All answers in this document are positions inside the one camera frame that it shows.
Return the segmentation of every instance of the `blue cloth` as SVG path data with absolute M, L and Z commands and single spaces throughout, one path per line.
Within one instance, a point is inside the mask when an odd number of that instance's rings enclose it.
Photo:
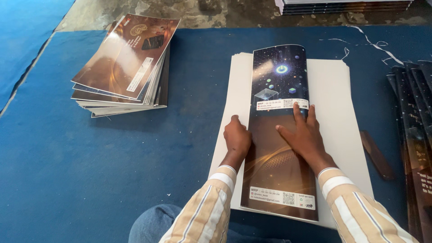
M 431 59 L 428 26 L 362 29 L 373 43 L 388 42 L 382 48 L 402 61 Z M 344 61 L 359 128 L 369 131 L 397 175 L 384 181 L 368 162 L 375 199 L 407 227 L 396 101 L 385 76 L 390 68 L 382 62 L 389 56 L 357 29 L 179 29 L 171 45 L 168 107 L 111 120 L 91 119 L 70 99 L 70 79 L 104 35 L 56 33 L 0 118 L 0 242 L 125 242 L 146 209 L 185 205 L 207 179 L 231 56 L 282 44 L 303 45 L 308 58 L 321 59 L 341 59 L 349 49 Z M 340 242 L 335 230 L 245 211 L 232 211 L 230 229 L 293 242 Z
M 0 1 L 0 111 L 74 0 Z
M 158 243 L 180 214 L 181 207 L 171 204 L 154 206 L 140 215 L 129 233 L 129 243 Z M 227 243 L 291 243 L 289 240 L 263 239 L 227 232 Z

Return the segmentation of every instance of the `person's right hand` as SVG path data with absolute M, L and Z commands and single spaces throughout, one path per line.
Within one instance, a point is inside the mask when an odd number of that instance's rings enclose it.
M 337 167 L 324 149 L 320 125 L 315 117 L 315 105 L 309 107 L 307 121 L 304 120 L 297 102 L 293 108 L 297 131 L 292 133 L 281 125 L 277 125 L 276 130 L 292 149 L 306 160 L 316 176 L 325 168 Z

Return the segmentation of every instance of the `striped shirt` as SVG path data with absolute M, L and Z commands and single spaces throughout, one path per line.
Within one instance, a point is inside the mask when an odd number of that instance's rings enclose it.
M 225 243 L 236 178 L 233 168 L 220 166 L 192 196 L 159 243 Z M 318 181 L 344 243 L 418 242 L 340 169 L 324 169 Z

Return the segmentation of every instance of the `stack of dark notebooks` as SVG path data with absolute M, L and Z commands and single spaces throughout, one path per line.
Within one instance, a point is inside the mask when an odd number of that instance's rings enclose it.
M 412 1 L 275 0 L 281 15 L 405 11 Z
M 432 242 L 432 62 L 404 62 L 387 79 L 398 102 L 409 232 L 419 242 Z
M 169 47 L 179 19 L 127 14 L 72 78 L 72 99 L 92 118 L 166 107 Z

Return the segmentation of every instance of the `floor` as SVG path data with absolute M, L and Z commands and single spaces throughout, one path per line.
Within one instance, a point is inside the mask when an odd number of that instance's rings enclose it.
M 403 12 L 281 16 L 274 0 L 76 0 L 57 31 L 102 30 L 126 13 L 182 18 L 180 28 L 424 25 L 432 7 L 415 0 Z

